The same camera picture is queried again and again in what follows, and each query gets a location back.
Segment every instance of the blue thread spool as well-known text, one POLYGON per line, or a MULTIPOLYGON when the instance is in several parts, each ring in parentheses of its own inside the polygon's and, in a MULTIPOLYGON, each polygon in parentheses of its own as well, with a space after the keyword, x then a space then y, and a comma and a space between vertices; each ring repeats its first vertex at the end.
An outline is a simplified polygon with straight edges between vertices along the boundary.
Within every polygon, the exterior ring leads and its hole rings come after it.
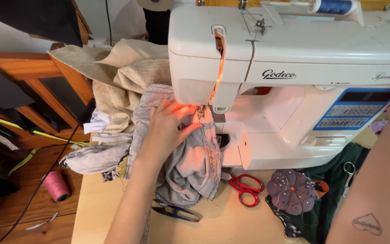
POLYGON ((347 14, 353 8, 349 0, 313 0, 310 13, 318 14, 347 14))

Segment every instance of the black cable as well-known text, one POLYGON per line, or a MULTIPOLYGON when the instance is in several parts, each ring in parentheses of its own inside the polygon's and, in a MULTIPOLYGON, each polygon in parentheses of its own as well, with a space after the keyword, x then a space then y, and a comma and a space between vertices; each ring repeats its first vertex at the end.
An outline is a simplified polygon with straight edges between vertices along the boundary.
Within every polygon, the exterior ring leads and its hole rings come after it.
POLYGON ((33 199, 34 195, 36 194, 36 192, 39 190, 40 186, 42 185, 43 181, 46 179, 46 177, 49 175, 49 173, 52 171, 52 169, 54 169, 55 165, 57 165, 59 159, 61 158, 62 154, 64 153, 64 150, 65 148, 67 147, 67 145, 70 143, 70 141, 72 140, 72 137, 74 136, 74 133, 76 132, 76 130, 78 129, 79 125, 81 123, 78 123, 78 125, 76 126, 76 128, 73 130, 73 133, 72 135, 70 135, 70 138, 67 140, 66 144, 64 145, 64 148, 62 148, 61 150, 61 153, 60 155, 58 156, 57 160, 55 160, 55 163, 52 165, 52 167, 46 172, 45 176, 43 177, 43 179, 40 181, 39 185, 35 188, 34 192, 32 193, 31 197, 30 197, 30 200, 28 201, 28 203, 26 204, 25 206, 25 209, 23 210, 22 214, 20 214, 19 218, 16 220, 16 222, 14 223, 14 225, 11 227, 11 229, 0 239, 0 243, 1 241, 3 241, 10 233, 11 231, 14 229, 14 227, 16 227, 16 225, 19 223, 20 219, 22 219, 23 215, 26 213, 26 210, 28 209, 28 207, 30 206, 30 203, 31 203, 31 200, 33 199))
POLYGON ((112 32, 111 32, 111 22, 109 21, 108 0, 105 0, 105 3, 106 3, 106 16, 108 17, 108 26, 109 26, 109 41, 111 42, 111 47, 112 47, 112 32))

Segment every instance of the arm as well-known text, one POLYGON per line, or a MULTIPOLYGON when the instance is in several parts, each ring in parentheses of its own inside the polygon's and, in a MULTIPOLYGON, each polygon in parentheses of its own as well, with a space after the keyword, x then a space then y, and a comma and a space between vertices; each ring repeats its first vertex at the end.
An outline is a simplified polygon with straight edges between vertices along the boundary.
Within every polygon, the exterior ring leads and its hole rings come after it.
POLYGON ((162 99, 151 108, 150 127, 133 163, 130 181, 115 213, 105 244, 147 243, 151 201, 165 159, 202 124, 178 130, 181 120, 196 111, 196 106, 162 99))
POLYGON ((327 244, 390 243, 390 106, 388 115, 333 221, 327 244))

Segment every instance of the pink thread spool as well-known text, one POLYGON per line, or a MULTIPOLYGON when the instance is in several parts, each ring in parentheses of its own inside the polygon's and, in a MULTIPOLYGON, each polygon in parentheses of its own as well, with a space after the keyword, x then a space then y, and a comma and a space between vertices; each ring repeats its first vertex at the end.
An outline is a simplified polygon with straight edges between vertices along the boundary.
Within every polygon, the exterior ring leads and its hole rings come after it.
POLYGON ((67 185, 62 178, 61 172, 58 170, 52 170, 43 181, 43 185, 45 185, 55 202, 65 201, 70 196, 67 185))

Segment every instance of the purple pincushion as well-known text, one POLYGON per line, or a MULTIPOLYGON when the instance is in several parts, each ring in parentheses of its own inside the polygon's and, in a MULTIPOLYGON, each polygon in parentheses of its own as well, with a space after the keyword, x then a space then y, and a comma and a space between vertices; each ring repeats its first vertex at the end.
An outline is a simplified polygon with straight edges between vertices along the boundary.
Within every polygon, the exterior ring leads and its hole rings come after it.
POLYGON ((308 177, 293 169, 277 170, 266 189, 275 207, 289 214, 299 215, 314 207, 316 190, 308 177))

